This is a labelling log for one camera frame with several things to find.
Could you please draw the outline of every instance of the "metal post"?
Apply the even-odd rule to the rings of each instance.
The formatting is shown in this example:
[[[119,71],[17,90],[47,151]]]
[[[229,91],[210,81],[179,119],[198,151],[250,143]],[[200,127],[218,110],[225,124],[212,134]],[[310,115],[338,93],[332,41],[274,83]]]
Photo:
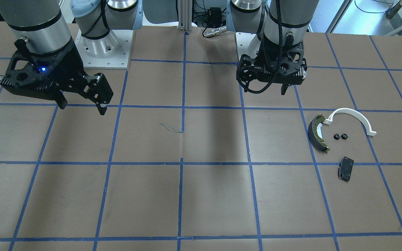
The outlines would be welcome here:
[[[334,17],[332,23],[328,27],[326,33],[333,33],[333,31],[336,29],[339,22],[341,21],[343,15],[347,11],[348,7],[351,5],[351,2],[352,2],[352,0],[344,0],[344,2],[342,3],[341,7],[338,10],[338,12],[336,13],[336,16]]]
[[[178,0],[178,29],[192,32],[192,0]]]

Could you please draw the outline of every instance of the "blue joint cap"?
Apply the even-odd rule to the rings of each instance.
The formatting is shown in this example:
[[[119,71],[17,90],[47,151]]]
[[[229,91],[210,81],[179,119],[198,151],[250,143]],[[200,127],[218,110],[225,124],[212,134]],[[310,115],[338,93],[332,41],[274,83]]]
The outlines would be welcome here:
[[[79,18],[91,13],[100,5],[101,0],[71,0],[70,9],[74,17]]]

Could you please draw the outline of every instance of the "blue grid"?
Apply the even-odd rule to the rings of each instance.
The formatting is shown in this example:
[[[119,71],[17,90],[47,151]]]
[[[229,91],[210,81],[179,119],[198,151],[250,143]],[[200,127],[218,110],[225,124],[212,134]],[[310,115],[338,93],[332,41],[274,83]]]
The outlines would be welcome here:
[[[54,113],[51,118],[51,122],[49,124],[48,131],[46,133],[45,139],[43,141],[43,146],[40,151],[40,155],[38,156],[37,161],[0,161],[0,164],[2,163],[7,163],[7,164],[35,164],[35,170],[32,175],[32,179],[29,184],[29,188],[27,191],[27,195],[24,200],[24,204],[16,225],[16,229],[14,231],[13,237],[12,238],[0,238],[0,242],[10,242],[10,248],[9,251],[13,249],[13,245],[15,242],[33,242],[33,241],[84,241],[84,242],[94,242],[94,248],[93,250],[95,251],[97,249],[97,243],[99,241],[138,241],[138,240],[169,240],[169,241],[177,241],[177,251],[180,251],[180,242],[181,240],[193,240],[193,239],[258,239],[259,242],[259,249],[260,251],[263,251],[263,245],[262,245],[262,239],[267,239],[267,238],[333,238],[335,241],[335,246],[336,250],[339,250],[339,245],[338,245],[338,240],[337,237],[358,237],[358,236],[402,236],[402,232],[370,232],[370,233],[336,233],[334,229],[334,224],[333,224],[333,219],[332,215],[329,209],[328,201],[327,201],[327,196],[325,194],[325,190],[322,184],[322,179],[319,173],[318,165],[332,165],[336,166],[338,165],[337,162],[316,162],[315,156],[314,156],[314,151],[312,148],[311,143],[309,143],[310,146],[310,152],[311,152],[311,157],[313,159],[313,162],[252,162],[251,161],[251,156],[250,156],[250,149],[249,149],[249,142],[248,142],[248,136],[247,136],[247,124],[246,124],[246,110],[292,110],[292,111],[300,111],[300,114],[303,119],[303,124],[307,136],[307,124],[305,120],[305,115],[304,111],[334,111],[334,109],[320,109],[320,108],[303,108],[302,104],[300,102],[300,96],[298,94],[297,87],[295,86],[295,92],[297,96],[297,101],[299,104],[299,108],[263,108],[263,107],[245,107],[244,106],[244,97],[243,97],[243,92],[240,88],[240,99],[241,99],[241,107],[217,107],[217,106],[185,106],[185,72],[186,72],[186,64],[187,63],[194,63],[194,64],[231,64],[231,65],[236,65],[236,62],[196,62],[196,61],[187,61],[186,60],[186,43],[187,43],[187,38],[186,36],[188,33],[185,33],[184,35],[184,60],[183,61],[177,61],[177,60],[145,60],[145,59],[132,59],[132,61],[143,61],[143,62],[175,62],[175,63],[183,63],[183,95],[182,95],[182,106],[153,106],[153,105],[123,105],[123,97],[126,89],[126,83],[127,83],[127,77],[128,77],[128,72],[126,72],[125,76],[125,81],[122,89],[122,94],[121,94],[121,100],[119,105],[108,105],[109,107],[118,107],[118,114],[117,114],[117,119],[116,119],[116,124],[115,124],[115,129],[114,129],[114,134],[113,134],[113,141],[112,141],[112,146],[111,146],[111,151],[110,151],[110,158],[108,162],[44,162],[41,161],[49,134],[51,132],[51,128],[54,123],[54,119],[56,117],[58,107],[56,104],[30,104],[30,103],[0,103],[0,105],[39,105],[39,106],[55,106]],[[380,52],[378,51],[378,48],[376,47],[373,39],[370,37],[370,40],[373,43],[373,46],[375,47],[376,51],[378,52],[378,55],[380,56],[382,62],[384,63],[385,68],[355,68],[355,67],[341,67],[338,59],[336,57],[336,54],[334,52],[333,46],[327,36],[327,40],[329,42],[330,48],[333,52],[333,55],[335,57],[337,67],[323,67],[323,66],[310,66],[311,68],[330,68],[330,69],[339,69],[342,75],[342,78],[346,84],[348,93],[351,97],[351,100],[353,102],[353,105],[356,110],[361,111],[361,112],[388,112],[388,113],[402,113],[402,110],[360,110],[357,109],[356,103],[353,99],[353,96],[351,94],[351,90],[347,84],[347,81],[345,79],[345,75],[343,74],[342,69],[354,69],[354,70],[386,70],[391,79],[392,82],[394,83],[400,97],[402,98],[402,94],[393,79],[391,75],[391,71],[402,71],[402,69],[389,69],[384,62],[384,59],[382,58]],[[69,104],[69,106],[83,106],[83,107],[95,107],[95,105],[83,105],[83,104]],[[114,147],[115,147],[115,142],[116,142],[116,136],[117,136],[117,130],[118,130],[118,125],[119,125],[119,120],[121,116],[121,108],[124,107],[132,107],[132,108],[180,108],[182,110],[182,124],[181,128],[182,131],[185,129],[185,109],[241,109],[241,112],[243,114],[243,121],[244,121],[244,131],[245,131],[245,140],[246,140],[246,147],[247,147],[247,158],[248,162],[184,162],[183,158],[180,159],[180,162],[113,162],[113,153],[114,153]],[[397,209],[396,203],[392,197],[392,194],[390,192],[389,186],[387,184],[386,178],[384,176],[384,173],[381,169],[381,166],[384,165],[401,165],[402,163],[390,163],[390,162],[379,162],[378,158],[376,156],[375,150],[373,148],[373,145],[370,141],[370,138],[367,136],[367,141],[370,145],[370,148],[372,150],[373,156],[375,158],[375,162],[356,162],[355,165],[376,165],[378,166],[378,170],[381,173],[383,182],[386,186],[386,190],[389,194],[389,197],[391,199],[392,205],[395,209],[395,212],[397,213],[397,217],[399,219],[400,224],[402,225],[402,218],[399,214],[399,211]],[[96,229],[96,235],[94,238],[64,238],[64,237],[57,237],[57,238],[18,238],[18,230],[22,222],[22,218],[24,216],[24,212],[29,200],[30,192],[32,190],[32,186],[35,181],[35,176],[38,171],[38,167],[42,164],[50,164],[50,165],[107,165],[107,174],[106,174],[106,180],[105,180],[105,187],[103,191],[103,196],[102,196],[102,203],[100,205],[100,212],[99,212],[99,219],[98,219],[98,224],[97,224],[97,229]],[[106,199],[106,193],[107,193],[107,186],[109,184],[109,178],[110,178],[110,167],[112,165],[180,165],[180,187],[179,187],[179,205],[178,205],[178,234],[177,236],[161,236],[161,237],[99,237],[99,231],[100,227],[102,224],[102,216],[103,216],[103,211],[104,211],[104,206],[105,206],[105,199]],[[249,165],[250,168],[250,179],[251,179],[251,184],[252,184],[252,195],[253,195],[253,200],[254,200],[254,209],[255,209],[255,219],[256,219],[256,227],[257,227],[257,235],[243,235],[243,236],[182,236],[181,235],[181,221],[182,221],[182,199],[183,199],[183,167],[184,165]],[[255,181],[254,181],[254,176],[253,176],[253,166],[254,165],[312,165],[316,169],[316,174],[318,177],[318,181],[321,187],[322,191],[322,196],[324,199],[325,206],[327,208],[327,214],[330,220],[330,226],[332,229],[331,234],[307,234],[307,235],[262,235],[260,231],[260,221],[259,221],[259,214],[258,214],[258,205],[257,205],[257,198],[256,198],[256,192],[255,192]]]

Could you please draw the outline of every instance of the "white mounting plate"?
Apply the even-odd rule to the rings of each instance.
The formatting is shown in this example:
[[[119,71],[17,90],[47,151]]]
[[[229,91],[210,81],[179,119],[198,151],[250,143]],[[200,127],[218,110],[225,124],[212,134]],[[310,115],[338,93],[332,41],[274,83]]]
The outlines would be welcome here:
[[[129,55],[131,52],[131,44],[133,41],[132,30],[113,30],[119,39],[119,48],[116,53],[107,58],[94,58],[86,51],[82,44],[82,32],[79,30],[75,45],[79,51],[85,69],[113,69],[113,70],[128,70]]]
[[[255,51],[249,51],[249,44],[251,44],[251,41],[255,36],[255,34],[235,32],[238,59],[240,59],[243,54],[249,55],[252,58],[257,56],[258,47]]]

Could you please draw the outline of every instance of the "white curved part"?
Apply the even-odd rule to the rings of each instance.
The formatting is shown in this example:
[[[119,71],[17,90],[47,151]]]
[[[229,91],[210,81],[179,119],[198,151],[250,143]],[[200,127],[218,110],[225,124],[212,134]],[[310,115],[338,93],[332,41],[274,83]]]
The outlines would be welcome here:
[[[353,110],[350,108],[339,108],[339,109],[335,110],[332,114],[330,114],[328,119],[325,119],[325,121],[323,123],[331,124],[333,122],[333,117],[336,113],[346,113],[346,114],[350,114],[350,115],[356,117],[356,119],[359,119],[359,121],[361,121],[361,123],[364,125],[367,135],[369,135],[369,136],[376,135],[376,132],[372,130],[372,126],[370,125],[369,120],[364,115],[362,115],[362,113],[360,113],[359,111],[356,111],[356,110]]]

